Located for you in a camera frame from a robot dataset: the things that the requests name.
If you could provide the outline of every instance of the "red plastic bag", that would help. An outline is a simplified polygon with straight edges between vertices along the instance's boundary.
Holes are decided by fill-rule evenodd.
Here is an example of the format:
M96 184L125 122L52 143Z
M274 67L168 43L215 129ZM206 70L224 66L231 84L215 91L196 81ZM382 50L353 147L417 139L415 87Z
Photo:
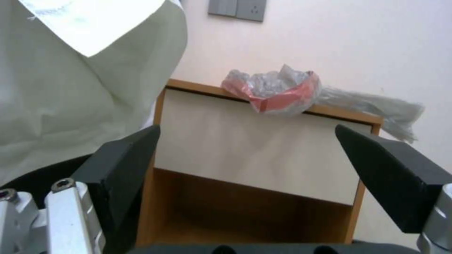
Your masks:
M259 113L295 115L311 107L321 92L313 72L294 71L284 65L280 72L249 76L232 70L221 87L248 100Z

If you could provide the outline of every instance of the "electrical socket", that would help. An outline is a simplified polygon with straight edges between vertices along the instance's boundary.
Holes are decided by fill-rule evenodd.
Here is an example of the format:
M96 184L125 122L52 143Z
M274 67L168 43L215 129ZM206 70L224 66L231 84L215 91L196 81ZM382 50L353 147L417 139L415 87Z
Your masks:
M263 21L266 4L267 0L238 0L235 17Z

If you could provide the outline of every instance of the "wooden cabinet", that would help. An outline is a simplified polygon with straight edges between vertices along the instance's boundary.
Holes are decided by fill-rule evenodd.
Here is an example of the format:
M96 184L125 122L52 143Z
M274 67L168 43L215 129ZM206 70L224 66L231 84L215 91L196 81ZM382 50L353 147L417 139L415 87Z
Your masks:
M351 242L364 186L334 127L377 134L382 119L318 105L261 115L220 88L170 80L155 123L138 245Z

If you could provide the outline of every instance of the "crumpled plastic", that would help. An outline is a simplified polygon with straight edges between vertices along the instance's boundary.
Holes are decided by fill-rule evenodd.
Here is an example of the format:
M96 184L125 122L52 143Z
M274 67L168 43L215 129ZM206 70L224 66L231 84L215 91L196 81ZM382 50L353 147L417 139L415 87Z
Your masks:
M321 91L319 77L312 71L282 69L251 77L238 70L229 72L221 87L250 101L259 113L296 115L310 108Z
M417 140L412 125L425 110L420 103L333 87L323 88L317 103L381 116L384 118L381 128L398 140L408 143Z
M294 71L287 65L279 72L252 76L232 70L221 87L248 100L259 113L292 116L316 103L378 115L384 118L384 131L408 143L417 140L412 125L425 109L420 103L322 87L314 72Z

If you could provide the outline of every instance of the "wall switch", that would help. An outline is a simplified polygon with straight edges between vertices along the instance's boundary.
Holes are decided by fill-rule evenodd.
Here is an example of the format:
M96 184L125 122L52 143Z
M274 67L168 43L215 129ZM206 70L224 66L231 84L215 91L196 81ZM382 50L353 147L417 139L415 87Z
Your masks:
M210 14L235 17L236 11L237 0L210 0L209 2Z
M235 16L239 19L263 21L266 4L267 0L238 0Z

